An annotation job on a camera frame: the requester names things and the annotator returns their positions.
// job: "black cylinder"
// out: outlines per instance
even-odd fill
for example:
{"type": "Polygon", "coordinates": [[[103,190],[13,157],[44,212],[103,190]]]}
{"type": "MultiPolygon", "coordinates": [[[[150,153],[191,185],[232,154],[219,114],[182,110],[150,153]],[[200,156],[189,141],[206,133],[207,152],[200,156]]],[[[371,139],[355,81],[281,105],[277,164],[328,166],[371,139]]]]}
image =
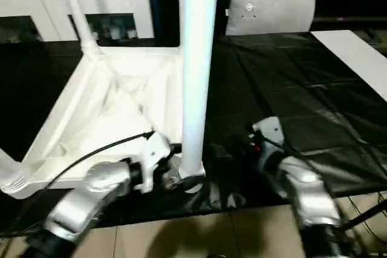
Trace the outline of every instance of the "black cylinder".
{"type": "Polygon", "coordinates": [[[29,247],[20,255],[23,258],[69,258],[76,245],[53,233],[42,230],[27,239],[29,247]]]}
{"type": "Polygon", "coordinates": [[[352,257],[352,243],[345,233],[332,225],[312,225],[300,231],[305,256],[352,257]]]}

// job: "white pole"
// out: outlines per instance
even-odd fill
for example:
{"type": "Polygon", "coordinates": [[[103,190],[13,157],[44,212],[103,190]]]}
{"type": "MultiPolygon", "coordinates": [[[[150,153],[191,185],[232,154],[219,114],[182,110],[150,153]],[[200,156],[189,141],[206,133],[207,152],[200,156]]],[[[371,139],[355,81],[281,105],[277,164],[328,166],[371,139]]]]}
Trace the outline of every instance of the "white pole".
{"type": "Polygon", "coordinates": [[[70,12],[73,14],[73,19],[79,33],[82,51],[86,53],[87,50],[99,50],[97,42],[91,34],[89,23],[87,22],[79,1],[67,0],[67,3],[70,12]]]}
{"type": "Polygon", "coordinates": [[[184,0],[182,178],[204,173],[201,160],[216,0],[184,0]]]}

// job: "white metal stand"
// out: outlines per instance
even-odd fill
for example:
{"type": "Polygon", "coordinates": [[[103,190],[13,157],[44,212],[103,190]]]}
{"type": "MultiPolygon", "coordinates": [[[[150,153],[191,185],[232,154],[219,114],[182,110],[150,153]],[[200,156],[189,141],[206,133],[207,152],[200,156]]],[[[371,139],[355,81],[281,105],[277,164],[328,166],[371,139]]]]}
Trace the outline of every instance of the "white metal stand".
{"type": "MultiPolygon", "coordinates": [[[[163,97],[161,100],[159,97],[153,98],[152,101],[157,106],[149,116],[157,130],[161,130],[173,142],[181,141],[181,125],[174,127],[170,125],[181,122],[180,108],[183,101],[183,160],[179,167],[179,174],[182,178],[203,174],[201,156],[216,0],[180,0],[182,34],[181,45],[177,50],[174,48],[100,48],[91,34],[78,0],[67,1],[81,38],[84,56],[22,163],[14,162],[9,158],[7,160],[0,158],[0,170],[20,173],[14,174],[15,181],[12,187],[7,190],[2,187],[2,190],[15,198],[26,198],[45,186],[56,174],[74,161],[72,156],[56,158],[52,154],[57,153],[55,146],[66,134],[67,126],[77,122],[78,115],[84,112],[82,106],[85,98],[96,96],[95,91],[89,92],[90,95],[86,94],[88,84],[99,83],[98,80],[93,79],[94,68],[96,65],[104,66],[105,62],[109,62],[106,66],[112,64],[118,71],[124,71],[130,65],[144,68],[153,67],[156,63],[163,69],[174,67],[173,74],[165,77],[168,82],[165,82],[162,88],[156,88],[156,91],[161,91],[163,97]]],[[[103,156],[95,156],[86,160],[66,173],[53,187],[76,186],[88,169],[101,161],[106,159],[104,160],[103,156]]]]}

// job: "black plastic sheet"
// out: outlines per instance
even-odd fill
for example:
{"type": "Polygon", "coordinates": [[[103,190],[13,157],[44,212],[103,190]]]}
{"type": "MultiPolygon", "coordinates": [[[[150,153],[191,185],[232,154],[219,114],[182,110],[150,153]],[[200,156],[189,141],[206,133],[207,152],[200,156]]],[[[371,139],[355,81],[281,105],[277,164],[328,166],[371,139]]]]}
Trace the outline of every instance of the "black plastic sheet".
{"type": "MultiPolygon", "coordinates": [[[[68,58],[66,52],[73,56],[74,48],[62,46],[58,56],[52,45],[43,45],[45,57],[52,60],[52,66],[61,56],[66,59],[69,66],[58,66],[58,70],[66,68],[59,75],[69,78],[77,60],[68,58]]],[[[37,65],[37,61],[24,62],[34,78],[28,64],[37,65]]],[[[45,74],[47,70],[37,72],[45,74]]],[[[46,86],[60,91],[64,84],[50,82],[46,86]]],[[[52,98],[41,96],[43,106],[53,106],[52,98]]],[[[7,98],[18,102],[10,95],[7,98]]],[[[44,114],[39,115],[41,123],[47,116],[44,114]]],[[[359,76],[308,33],[221,37],[213,44],[207,101],[203,163],[208,182],[196,194],[131,193],[106,209],[99,226],[286,203],[247,160],[230,151],[231,138],[245,135],[246,123],[272,115],[279,117],[287,144],[309,157],[324,174],[335,197],[387,189],[387,103],[359,76]]],[[[15,122],[18,116],[8,112],[7,118],[15,122]]],[[[26,123],[13,134],[33,130],[35,127],[26,123]]],[[[18,154],[30,146],[23,139],[12,145],[18,154]]],[[[26,228],[36,230],[31,226],[43,220],[66,192],[50,190],[13,234],[26,228]]],[[[29,201],[0,193],[0,203],[7,205],[0,215],[2,235],[29,201]]]]}

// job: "black tablecloth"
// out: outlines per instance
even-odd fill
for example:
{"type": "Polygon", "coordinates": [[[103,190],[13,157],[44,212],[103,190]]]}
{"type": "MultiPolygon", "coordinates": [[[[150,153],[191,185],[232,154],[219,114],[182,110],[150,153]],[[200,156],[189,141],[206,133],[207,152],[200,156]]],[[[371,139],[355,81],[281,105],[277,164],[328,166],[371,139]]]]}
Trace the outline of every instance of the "black tablecloth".
{"type": "MultiPolygon", "coordinates": [[[[0,147],[21,160],[81,53],[77,42],[1,45],[0,53],[0,147]]],[[[386,190],[386,113],[387,103],[310,34],[221,37],[213,45],[204,136],[209,182],[195,195],[120,198],[99,226],[285,203],[225,146],[245,134],[246,123],[271,115],[335,196],[386,190]]],[[[43,219],[66,192],[50,190],[17,230],[43,219]]],[[[0,193],[0,233],[28,202],[0,193]]]]}

